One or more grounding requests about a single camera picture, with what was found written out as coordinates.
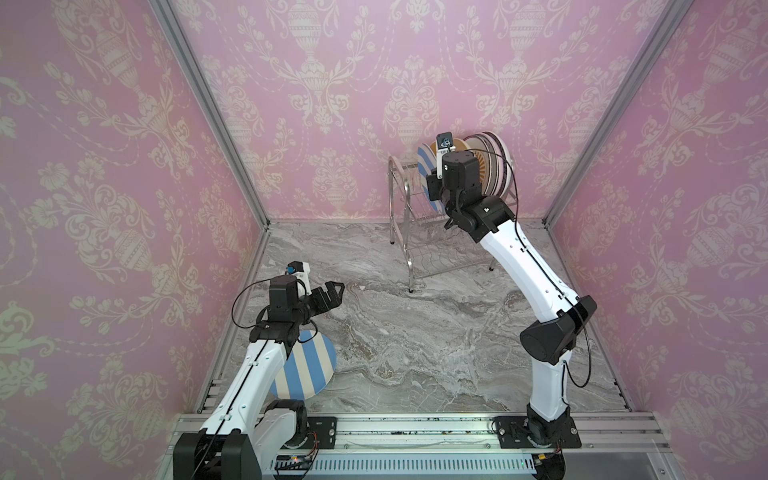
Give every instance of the gray marble surface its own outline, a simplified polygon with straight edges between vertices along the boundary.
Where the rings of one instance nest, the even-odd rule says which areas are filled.
[[[521,225],[566,278],[541,224]],[[401,250],[389,244],[388,225],[278,223],[270,229],[259,278],[281,274],[290,261],[302,260],[310,263],[313,286],[328,280],[346,284],[343,305],[315,318],[336,347],[338,361],[329,385],[306,401],[310,411],[525,411],[531,361],[518,334],[535,317],[504,270],[468,267],[417,280],[414,293],[408,293],[408,270]],[[265,302],[262,287],[252,295],[243,322],[251,324]],[[247,345],[248,333],[239,331],[222,392]],[[572,409],[623,410],[624,401],[594,340],[591,348],[590,384],[568,387]],[[587,358],[580,338],[571,361],[577,381],[587,373]]]

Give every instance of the metal dish rack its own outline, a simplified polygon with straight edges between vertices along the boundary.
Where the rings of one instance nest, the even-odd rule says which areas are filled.
[[[448,220],[429,203],[420,182],[418,164],[401,164],[389,157],[389,242],[397,242],[408,265],[408,291],[428,276],[488,263],[492,257],[459,228],[445,230]],[[402,218],[396,217],[402,202]]]

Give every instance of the blue and white striped plate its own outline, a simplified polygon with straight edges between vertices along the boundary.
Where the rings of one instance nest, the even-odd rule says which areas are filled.
[[[431,174],[432,169],[437,166],[437,158],[435,157],[435,154],[432,153],[432,149],[427,144],[419,145],[419,149],[416,151],[416,153],[419,156],[419,173],[421,174],[419,175],[419,178],[422,182],[422,189],[424,190],[424,195],[426,195],[427,199],[429,199],[429,191],[427,190],[427,175]],[[439,214],[445,213],[445,207],[443,207],[440,200],[429,202],[429,206]]]
[[[314,334],[314,330],[302,330],[299,339],[306,342]],[[335,369],[336,349],[325,335],[317,333],[311,342],[296,342],[270,392],[278,399],[306,400],[326,388]]]

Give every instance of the pink wallpaper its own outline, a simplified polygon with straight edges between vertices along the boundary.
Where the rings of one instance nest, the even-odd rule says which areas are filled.
[[[173,0],[270,218],[385,218],[386,161],[493,130],[541,218],[666,0]]]
[[[768,2],[694,2],[555,225],[688,480],[765,478]]]
[[[0,15],[0,478],[154,478],[259,233],[146,2]]]

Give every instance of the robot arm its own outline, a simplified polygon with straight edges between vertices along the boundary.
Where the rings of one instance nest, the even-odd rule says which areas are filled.
[[[471,151],[452,151],[450,134],[438,135],[445,147],[442,176],[427,176],[431,201],[440,200],[450,220],[480,243],[523,292],[538,321],[520,334],[533,363],[533,393],[528,404],[531,440],[540,446],[555,442],[570,416],[565,396],[565,363],[576,336],[597,309],[590,296],[579,297],[528,241],[515,215],[499,197],[482,194],[480,165]]]
[[[174,480],[261,478],[283,446],[307,437],[304,402],[276,400],[259,421],[266,394],[299,340],[299,328],[341,305],[344,284],[310,289],[307,263],[292,262],[270,279],[270,305],[250,332],[250,345],[232,385],[197,433],[184,433],[174,448]]]

